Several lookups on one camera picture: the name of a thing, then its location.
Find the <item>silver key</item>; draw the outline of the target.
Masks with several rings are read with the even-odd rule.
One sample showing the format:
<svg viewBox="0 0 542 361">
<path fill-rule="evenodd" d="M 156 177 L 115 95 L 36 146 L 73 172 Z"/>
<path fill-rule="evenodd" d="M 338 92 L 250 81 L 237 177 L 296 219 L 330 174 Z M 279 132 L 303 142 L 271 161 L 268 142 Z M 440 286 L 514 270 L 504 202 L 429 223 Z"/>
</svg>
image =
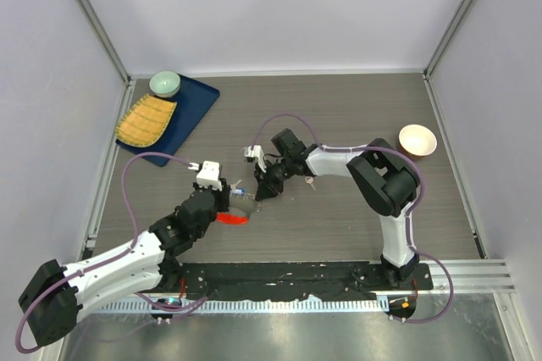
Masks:
<svg viewBox="0 0 542 361">
<path fill-rule="evenodd" d="M 305 178 L 305 182 L 315 191 L 316 186 L 314 185 L 314 179 L 310 176 Z"/>
</svg>

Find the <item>grey keyring holder red handle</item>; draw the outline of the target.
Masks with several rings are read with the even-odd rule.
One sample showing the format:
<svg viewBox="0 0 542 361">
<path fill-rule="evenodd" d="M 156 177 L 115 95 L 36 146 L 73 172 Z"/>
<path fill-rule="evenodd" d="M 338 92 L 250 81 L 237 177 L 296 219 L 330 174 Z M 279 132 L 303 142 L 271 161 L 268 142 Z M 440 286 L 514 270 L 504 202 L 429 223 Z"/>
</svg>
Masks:
<svg viewBox="0 0 542 361">
<path fill-rule="evenodd" d="M 234 195 L 232 190 L 239 188 L 233 186 L 230 191 L 230 206 L 226 212 L 217 213 L 217 221 L 226 225 L 247 225 L 250 217 L 260 211 L 261 203 L 255 195 L 246 192 L 246 195 Z"/>
</svg>

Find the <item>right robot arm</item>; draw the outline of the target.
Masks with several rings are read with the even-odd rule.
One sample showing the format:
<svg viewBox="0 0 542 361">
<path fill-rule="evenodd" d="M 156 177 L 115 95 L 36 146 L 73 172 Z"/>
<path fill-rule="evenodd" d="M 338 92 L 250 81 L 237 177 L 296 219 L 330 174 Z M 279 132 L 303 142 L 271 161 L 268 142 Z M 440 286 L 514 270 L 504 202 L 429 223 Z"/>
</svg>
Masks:
<svg viewBox="0 0 542 361">
<path fill-rule="evenodd" d="M 376 138 L 357 147 L 307 146 L 289 129 L 272 138 L 279 153 L 272 162 L 259 145 L 245 148 L 255 164 L 255 199 L 274 198 L 293 176 L 314 178 L 333 175 L 352 179 L 367 205 L 379 215 L 384 247 L 380 256 L 387 286 L 400 289 L 412 280 L 419 255 L 411 247 L 409 209 L 418 197 L 420 176 L 405 155 L 385 139 Z"/>
</svg>

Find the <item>blue key tag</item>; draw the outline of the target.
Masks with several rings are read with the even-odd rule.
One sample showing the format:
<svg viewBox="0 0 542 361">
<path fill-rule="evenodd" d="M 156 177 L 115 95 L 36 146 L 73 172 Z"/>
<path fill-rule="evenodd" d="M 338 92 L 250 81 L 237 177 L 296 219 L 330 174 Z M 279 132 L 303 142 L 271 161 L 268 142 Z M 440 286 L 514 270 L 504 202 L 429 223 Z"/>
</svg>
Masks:
<svg viewBox="0 0 542 361">
<path fill-rule="evenodd" d="M 246 190 L 244 188 L 235 188 L 232 190 L 234 195 L 244 196 L 246 195 Z"/>
</svg>

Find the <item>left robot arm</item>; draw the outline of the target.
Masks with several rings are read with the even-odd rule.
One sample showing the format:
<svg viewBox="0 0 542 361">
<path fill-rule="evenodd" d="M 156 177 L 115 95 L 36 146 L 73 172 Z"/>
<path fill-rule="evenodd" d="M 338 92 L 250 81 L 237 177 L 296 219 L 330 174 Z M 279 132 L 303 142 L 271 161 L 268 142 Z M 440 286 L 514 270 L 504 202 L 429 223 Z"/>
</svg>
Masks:
<svg viewBox="0 0 542 361">
<path fill-rule="evenodd" d="M 29 351 L 22 344 L 25 327 L 37 347 L 45 347 L 67 336 L 93 310 L 123 296 L 155 288 L 173 291 L 180 282 L 178 256 L 230 208 L 230 186 L 225 179 L 219 183 L 195 185 L 173 213 L 121 246 L 72 264 L 56 259 L 42 264 L 18 300 L 23 312 L 16 331 L 18 351 Z"/>
</svg>

